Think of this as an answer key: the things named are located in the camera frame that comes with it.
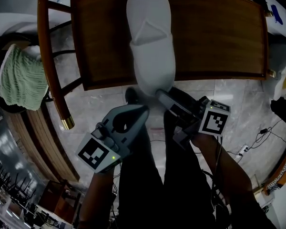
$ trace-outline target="person's leg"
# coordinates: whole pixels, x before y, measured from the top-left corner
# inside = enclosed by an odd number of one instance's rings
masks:
[[[120,229],[158,226],[162,220],[163,184],[145,126],[131,150],[133,154],[123,161],[121,168],[118,226]]]
[[[184,101],[189,95],[173,90]],[[211,228],[214,224],[211,205],[211,189],[202,173],[192,147],[184,150],[174,140],[177,118],[170,112],[164,114],[166,141],[166,172],[164,177],[165,201],[169,223],[183,228]]]

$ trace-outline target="electrical outlet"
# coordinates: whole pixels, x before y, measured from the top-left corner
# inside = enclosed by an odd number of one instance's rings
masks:
[[[242,148],[237,152],[238,155],[236,155],[235,159],[241,158],[241,157],[242,157],[241,155],[243,155],[244,152],[247,152],[248,149],[249,149],[249,146],[248,146],[247,144],[244,144],[244,145],[242,146]]]

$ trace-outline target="chair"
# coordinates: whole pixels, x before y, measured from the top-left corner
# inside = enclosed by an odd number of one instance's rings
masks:
[[[259,79],[268,72],[265,12],[250,0],[169,0],[176,80]],[[74,126],[64,96],[135,83],[127,0],[71,0],[71,7],[38,0],[41,58],[57,111],[66,129]],[[81,77],[61,88],[50,40],[48,9],[71,14]]]
[[[28,188],[30,187],[30,183],[31,183],[31,180],[28,182],[27,186],[25,187],[25,189],[22,189],[22,186],[24,184],[24,182],[26,181],[26,177],[23,179],[20,187],[18,186],[18,175],[19,173],[17,173],[16,175],[16,178],[15,178],[15,182],[14,184],[12,184],[7,192],[8,194],[11,196],[12,199],[14,199],[15,201],[19,202],[22,206],[26,206],[26,203],[28,200],[30,200],[33,195],[35,194],[36,190],[34,190],[31,195],[29,195],[27,193],[28,191]]]

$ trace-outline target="tile floor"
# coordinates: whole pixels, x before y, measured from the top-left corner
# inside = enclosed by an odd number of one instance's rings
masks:
[[[74,48],[70,26],[53,33],[52,46],[54,52]],[[55,62],[62,87],[80,76],[74,54],[61,55],[55,59]],[[209,99],[213,98],[231,106],[231,117],[225,130],[223,146],[232,152],[237,152],[244,144],[250,146],[261,129],[273,126],[279,120],[270,109],[269,98],[264,93],[260,81],[199,80],[175,82],[175,86],[196,99],[206,95]],[[112,108],[125,104],[126,89],[127,86],[118,86],[85,92],[82,86],[76,88],[65,97],[75,122],[75,127],[71,130],[63,129],[54,103],[47,105],[61,143],[81,176],[78,186],[83,190],[89,186],[93,172],[78,160],[74,152],[86,132],[92,132],[95,125]],[[148,97],[142,98],[151,109],[146,122],[150,140],[164,140],[164,109],[156,100]],[[276,125],[273,132],[286,140],[286,124],[283,121]],[[281,139],[271,135],[262,146],[246,153],[239,164],[250,177],[256,175],[258,182],[261,183],[280,158],[285,146]],[[156,166],[163,178],[165,143],[152,142],[152,150]],[[208,170],[201,155],[199,155],[199,160],[201,167]]]

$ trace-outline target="power strip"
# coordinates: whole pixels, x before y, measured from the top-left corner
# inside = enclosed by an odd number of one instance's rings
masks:
[[[235,161],[241,159],[241,157],[244,155],[245,152],[247,152],[249,149],[249,146],[247,144],[244,144],[241,149],[237,152],[238,155],[235,156]]]

